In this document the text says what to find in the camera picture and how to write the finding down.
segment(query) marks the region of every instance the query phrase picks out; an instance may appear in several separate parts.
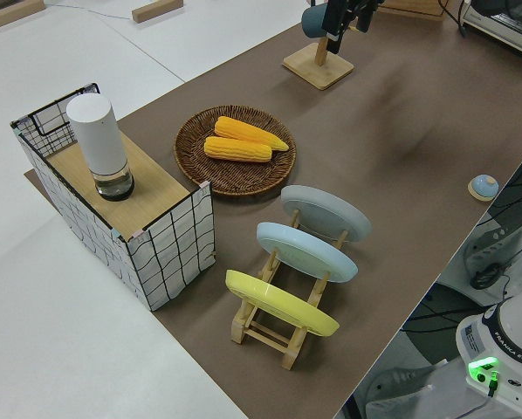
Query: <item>corn cob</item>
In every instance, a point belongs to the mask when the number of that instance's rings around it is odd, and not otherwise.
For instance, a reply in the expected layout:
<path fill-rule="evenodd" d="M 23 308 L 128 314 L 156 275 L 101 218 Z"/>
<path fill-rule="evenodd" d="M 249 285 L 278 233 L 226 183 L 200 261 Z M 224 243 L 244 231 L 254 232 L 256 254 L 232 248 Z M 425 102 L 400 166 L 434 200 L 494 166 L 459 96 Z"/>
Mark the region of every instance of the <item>corn cob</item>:
<path fill-rule="evenodd" d="M 254 127 L 246 122 L 234 120 L 228 116 L 219 116 L 215 124 L 215 133 L 220 137 L 235 138 L 265 144 L 273 150 L 286 151 L 288 145 L 275 134 Z"/>
<path fill-rule="evenodd" d="M 265 163 L 272 157 L 271 148 L 265 144 L 233 138 L 207 137 L 203 149 L 208 157 L 221 160 Z"/>

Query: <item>green light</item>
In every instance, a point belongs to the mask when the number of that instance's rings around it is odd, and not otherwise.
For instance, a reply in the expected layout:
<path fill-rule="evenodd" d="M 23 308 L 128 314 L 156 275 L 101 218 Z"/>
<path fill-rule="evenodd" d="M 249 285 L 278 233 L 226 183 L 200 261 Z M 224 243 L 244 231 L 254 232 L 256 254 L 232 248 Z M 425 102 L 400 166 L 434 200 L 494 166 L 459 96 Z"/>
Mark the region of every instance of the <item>green light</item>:
<path fill-rule="evenodd" d="M 492 369 L 497 364 L 498 364 L 498 358 L 496 358 L 494 356 L 489 356 L 487 358 L 483 358 L 482 360 L 469 362 L 469 374 L 473 380 L 479 381 L 479 379 L 478 379 L 479 374 L 487 373 L 488 370 Z M 490 379 L 497 380 L 498 371 L 491 371 Z"/>

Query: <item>white table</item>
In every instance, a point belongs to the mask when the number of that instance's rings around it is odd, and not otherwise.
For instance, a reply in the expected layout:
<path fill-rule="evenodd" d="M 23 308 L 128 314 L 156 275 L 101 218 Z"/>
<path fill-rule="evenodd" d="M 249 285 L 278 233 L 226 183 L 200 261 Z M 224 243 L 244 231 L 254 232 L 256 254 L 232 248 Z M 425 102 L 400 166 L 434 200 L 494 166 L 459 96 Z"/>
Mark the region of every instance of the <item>white table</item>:
<path fill-rule="evenodd" d="M 184 0 L 182 8 L 136 24 L 131 10 L 148 3 L 69 0 L 65 5 L 101 13 L 94 14 L 185 81 L 289 29 L 306 9 L 304 0 Z"/>
<path fill-rule="evenodd" d="M 24 178 L 9 123 L 90 82 L 121 118 L 296 24 L 306 4 L 189 0 L 136 25 L 80 8 L 129 17 L 147 1 L 46 2 L 0 28 L 0 417 L 244 417 Z"/>

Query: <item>dark blue mug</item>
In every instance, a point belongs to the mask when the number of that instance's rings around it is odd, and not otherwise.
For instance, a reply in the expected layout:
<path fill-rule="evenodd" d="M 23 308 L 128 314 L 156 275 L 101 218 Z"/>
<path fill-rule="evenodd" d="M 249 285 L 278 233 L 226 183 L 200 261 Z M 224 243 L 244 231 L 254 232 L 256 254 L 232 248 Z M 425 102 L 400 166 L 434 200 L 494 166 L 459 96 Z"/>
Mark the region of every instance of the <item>dark blue mug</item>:
<path fill-rule="evenodd" d="M 321 29 L 327 4 L 318 4 L 302 13 L 302 30 L 308 38 L 323 38 L 327 32 Z"/>

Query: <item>woven basket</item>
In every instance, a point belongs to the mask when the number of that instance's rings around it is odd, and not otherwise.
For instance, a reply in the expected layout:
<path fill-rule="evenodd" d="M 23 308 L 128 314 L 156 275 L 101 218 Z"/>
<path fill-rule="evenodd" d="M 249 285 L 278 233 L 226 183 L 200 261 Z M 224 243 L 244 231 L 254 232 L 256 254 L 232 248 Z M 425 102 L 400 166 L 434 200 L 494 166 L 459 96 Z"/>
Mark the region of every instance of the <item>woven basket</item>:
<path fill-rule="evenodd" d="M 275 134 L 288 144 L 288 151 L 274 151 L 267 163 L 225 161 L 208 157 L 203 143 L 215 135 L 219 116 L 228 116 Z M 296 160 L 294 139 L 280 121 L 267 112 L 248 106 L 217 106 L 189 119 L 180 129 L 174 155 L 182 172 L 193 182 L 210 181 L 213 192 L 225 196 L 253 196 L 278 186 L 290 174 Z"/>

